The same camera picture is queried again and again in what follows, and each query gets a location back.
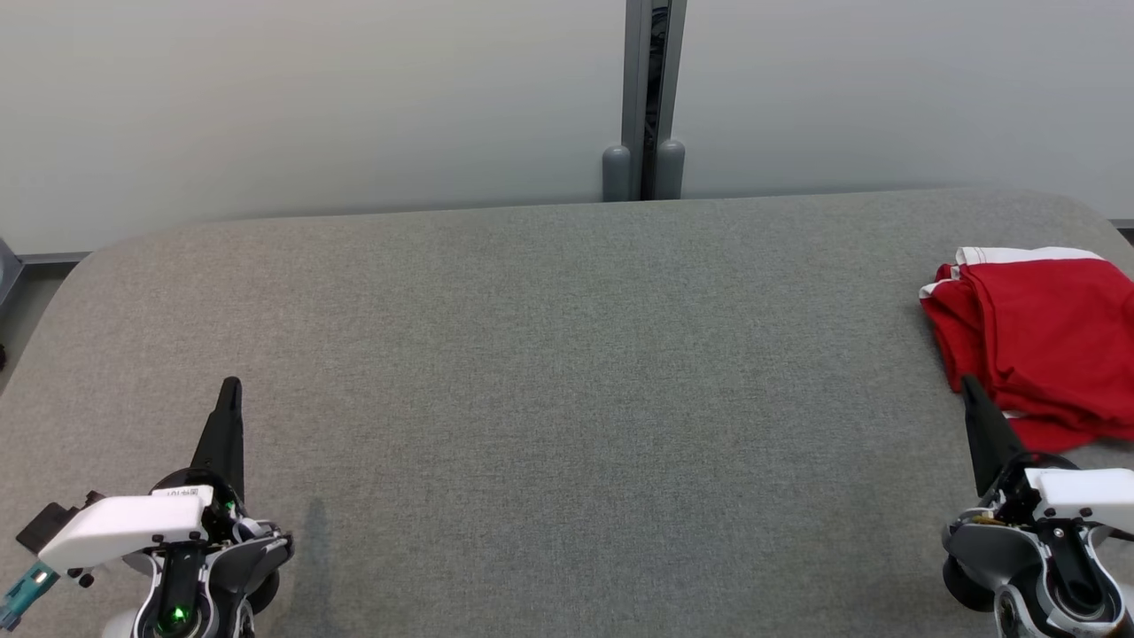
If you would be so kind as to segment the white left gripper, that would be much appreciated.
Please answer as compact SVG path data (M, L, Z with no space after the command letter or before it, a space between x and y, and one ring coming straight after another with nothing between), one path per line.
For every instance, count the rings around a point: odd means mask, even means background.
M101 497L81 509L46 541L39 558L66 572L186 542L211 548L266 537L266 521L249 517L244 501L243 388L240 378L228 377L191 469L167 476L146 495Z

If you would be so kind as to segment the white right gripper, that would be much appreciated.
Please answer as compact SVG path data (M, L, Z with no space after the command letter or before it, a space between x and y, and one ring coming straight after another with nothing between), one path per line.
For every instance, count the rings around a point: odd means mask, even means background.
M1007 417L973 375L960 377L968 459L978 496L990 503L978 509L981 525L1036 528L1044 521L1108 526L1133 531L1133 473L1129 469L1077 470L1021 467L1029 460Z

